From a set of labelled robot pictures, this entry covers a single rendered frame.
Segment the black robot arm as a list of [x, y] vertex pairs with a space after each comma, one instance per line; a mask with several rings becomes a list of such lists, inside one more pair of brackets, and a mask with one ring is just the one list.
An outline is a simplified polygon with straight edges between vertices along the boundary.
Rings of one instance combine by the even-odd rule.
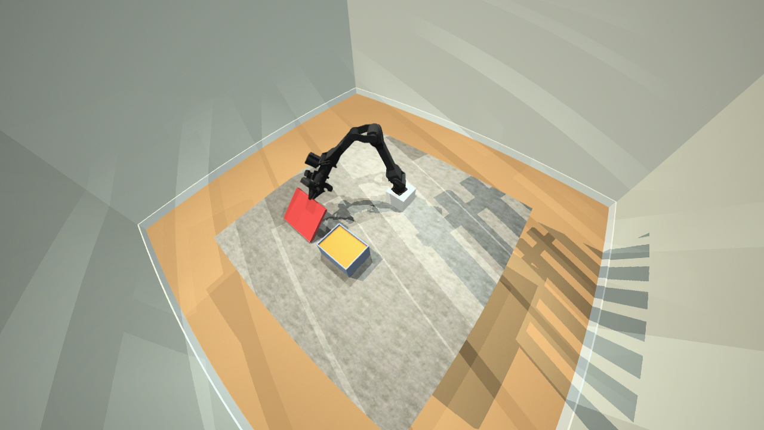
[[[366, 133], [364, 136], [362, 133]], [[380, 158], [384, 161], [386, 166], [386, 177], [393, 183], [392, 191], [399, 196], [406, 192], [406, 173], [404, 173], [398, 164], [394, 163], [392, 155], [384, 143], [384, 133], [379, 124], [365, 124], [351, 128], [351, 131], [341, 140], [336, 147], [330, 149], [328, 152], [323, 152], [321, 157], [313, 152], [309, 152], [306, 158], [305, 164], [317, 168], [320, 166], [319, 171], [322, 173], [330, 174], [332, 168], [337, 168], [336, 164], [341, 154], [352, 144], [354, 141], [360, 141], [362, 143], [370, 143], [375, 147]]]

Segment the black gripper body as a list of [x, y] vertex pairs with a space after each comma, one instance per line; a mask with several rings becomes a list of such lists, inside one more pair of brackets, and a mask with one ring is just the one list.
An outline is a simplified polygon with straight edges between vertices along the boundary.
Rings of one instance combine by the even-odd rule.
[[304, 183], [306, 187], [316, 189], [317, 187], [324, 191], [324, 188], [327, 189], [328, 192], [332, 192], [332, 186], [329, 185], [326, 180], [329, 179], [327, 173], [322, 173], [321, 171], [316, 171], [316, 177], [313, 180], [306, 179], [305, 177], [302, 177], [300, 180], [301, 183]]

